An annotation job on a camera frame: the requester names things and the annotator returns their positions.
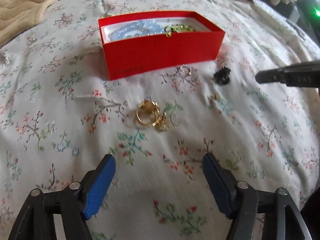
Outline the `gold flower earring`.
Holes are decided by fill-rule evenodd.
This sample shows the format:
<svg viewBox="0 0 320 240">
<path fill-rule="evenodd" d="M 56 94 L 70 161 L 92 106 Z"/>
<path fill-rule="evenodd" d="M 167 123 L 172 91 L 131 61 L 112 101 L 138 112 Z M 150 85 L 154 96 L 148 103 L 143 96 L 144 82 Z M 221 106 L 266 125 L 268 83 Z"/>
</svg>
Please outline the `gold flower earring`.
<svg viewBox="0 0 320 240">
<path fill-rule="evenodd" d="M 159 113 L 156 116 L 156 127 L 161 132 L 165 132 L 169 130 L 170 125 L 168 124 L 166 112 Z"/>
</svg>

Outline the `floral white bedsheet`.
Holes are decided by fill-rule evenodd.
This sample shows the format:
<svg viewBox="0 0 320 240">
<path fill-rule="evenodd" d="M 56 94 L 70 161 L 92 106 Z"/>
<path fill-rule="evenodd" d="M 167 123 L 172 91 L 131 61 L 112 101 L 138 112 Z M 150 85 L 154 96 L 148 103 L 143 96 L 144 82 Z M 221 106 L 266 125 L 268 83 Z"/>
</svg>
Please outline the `floral white bedsheet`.
<svg viewBox="0 0 320 240">
<path fill-rule="evenodd" d="M 98 20 L 161 10 L 195 11 L 223 29 L 217 59 L 110 81 Z M 254 77 L 318 58 L 304 31 L 257 0 L 56 2 L 1 48 L 1 239 L 32 189 L 62 190 L 106 154 L 117 171 L 88 221 L 94 239 L 224 239 L 230 221 L 203 175 L 206 153 L 256 189 L 287 189 L 302 208 L 319 185 L 318 92 Z M 230 82 L 218 85 L 223 67 Z"/>
</svg>

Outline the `small gold stud earring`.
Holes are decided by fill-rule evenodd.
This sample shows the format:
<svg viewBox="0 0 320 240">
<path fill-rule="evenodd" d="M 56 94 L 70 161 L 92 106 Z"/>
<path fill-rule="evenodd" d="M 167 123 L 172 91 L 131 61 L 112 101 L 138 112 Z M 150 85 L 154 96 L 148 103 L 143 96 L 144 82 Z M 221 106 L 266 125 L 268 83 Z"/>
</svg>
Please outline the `small gold stud earring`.
<svg viewBox="0 0 320 240">
<path fill-rule="evenodd" d="M 210 96 L 210 99 L 211 99 L 212 101 L 216 101 L 216 100 L 220 100 L 221 97 L 220 97 L 220 95 L 219 95 L 218 92 L 215 92 L 215 93 L 213 93 L 213 94 Z"/>
</svg>

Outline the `red box white insert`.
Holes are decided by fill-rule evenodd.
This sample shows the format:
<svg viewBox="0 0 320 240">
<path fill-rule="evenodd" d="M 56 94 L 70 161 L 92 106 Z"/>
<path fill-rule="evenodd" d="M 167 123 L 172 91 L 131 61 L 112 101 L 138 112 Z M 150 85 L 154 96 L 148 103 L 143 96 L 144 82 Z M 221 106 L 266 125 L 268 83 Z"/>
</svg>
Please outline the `red box white insert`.
<svg viewBox="0 0 320 240">
<path fill-rule="evenodd" d="M 225 32 L 195 11 L 145 11 L 98 21 L 110 80 L 215 60 Z"/>
</svg>

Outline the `beige quilted blanket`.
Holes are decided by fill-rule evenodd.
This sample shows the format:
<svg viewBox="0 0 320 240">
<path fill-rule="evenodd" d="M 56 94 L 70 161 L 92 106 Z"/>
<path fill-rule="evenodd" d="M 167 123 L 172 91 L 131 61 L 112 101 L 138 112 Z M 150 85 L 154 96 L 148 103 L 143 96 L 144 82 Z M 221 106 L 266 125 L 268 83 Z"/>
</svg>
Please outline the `beige quilted blanket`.
<svg viewBox="0 0 320 240">
<path fill-rule="evenodd" d="M 46 9 L 58 0 L 1 0 L 1 47 L 43 20 Z"/>
</svg>

